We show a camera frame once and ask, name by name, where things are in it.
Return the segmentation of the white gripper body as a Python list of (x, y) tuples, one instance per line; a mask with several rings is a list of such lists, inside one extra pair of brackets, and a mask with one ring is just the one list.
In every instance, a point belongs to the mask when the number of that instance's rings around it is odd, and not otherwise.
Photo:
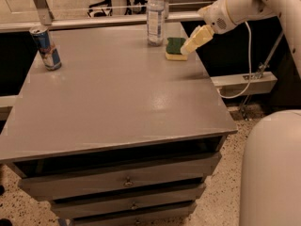
[(217, 0), (200, 8), (198, 15), (209, 25), (215, 34), (225, 34), (236, 27), (227, 10), (227, 0)]

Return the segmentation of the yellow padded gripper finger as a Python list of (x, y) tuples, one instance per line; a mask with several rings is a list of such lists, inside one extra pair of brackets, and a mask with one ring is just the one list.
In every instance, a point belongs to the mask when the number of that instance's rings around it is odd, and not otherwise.
[(201, 26), (198, 25), (190, 35), (190, 38), (196, 40), (199, 37)]
[(204, 45), (214, 37), (214, 31), (209, 25), (203, 25), (200, 29), (199, 37), (196, 40), (190, 37), (184, 42), (181, 52), (183, 55), (189, 55), (196, 51), (200, 46)]

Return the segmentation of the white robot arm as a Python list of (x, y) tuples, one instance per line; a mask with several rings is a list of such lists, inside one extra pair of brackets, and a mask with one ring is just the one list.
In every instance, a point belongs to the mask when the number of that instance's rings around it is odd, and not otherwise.
[[(188, 55), (246, 21), (278, 17), (301, 75), (301, 0), (217, 0), (198, 14), (205, 25), (181, 48)], [(261, 119), (246, 141), (239, 226), (301, 226), (301, 110)]]

